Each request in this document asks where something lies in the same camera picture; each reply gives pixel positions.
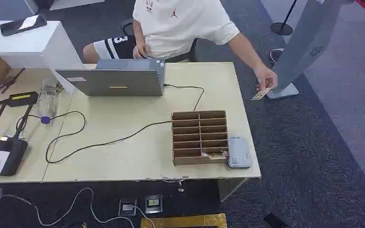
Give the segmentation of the person's right hand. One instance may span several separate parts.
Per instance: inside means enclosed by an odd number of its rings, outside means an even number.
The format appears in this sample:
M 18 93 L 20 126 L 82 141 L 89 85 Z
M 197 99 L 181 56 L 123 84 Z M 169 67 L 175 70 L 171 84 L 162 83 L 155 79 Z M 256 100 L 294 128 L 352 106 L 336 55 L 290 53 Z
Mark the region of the person's right hand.
M 135 59 L 147 59 L 148 57 L 148 50 L 147 45 L 143 43 L 137 43 L 133 49 L 133 58 Z

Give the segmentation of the person's left hand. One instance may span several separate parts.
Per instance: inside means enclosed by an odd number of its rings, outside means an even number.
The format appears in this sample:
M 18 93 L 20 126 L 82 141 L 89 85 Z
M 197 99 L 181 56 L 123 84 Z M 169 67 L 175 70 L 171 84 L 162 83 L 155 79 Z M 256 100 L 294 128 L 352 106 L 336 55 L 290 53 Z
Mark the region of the person's left hand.
M 277 87 L 277 74 L 275 74 L 271 69 L 265 65 L 257 66 L 254 68 L 256 78 L 259 83 L 257 85 L 257 90 L 261 91 L 266 88 L 274 89 Z

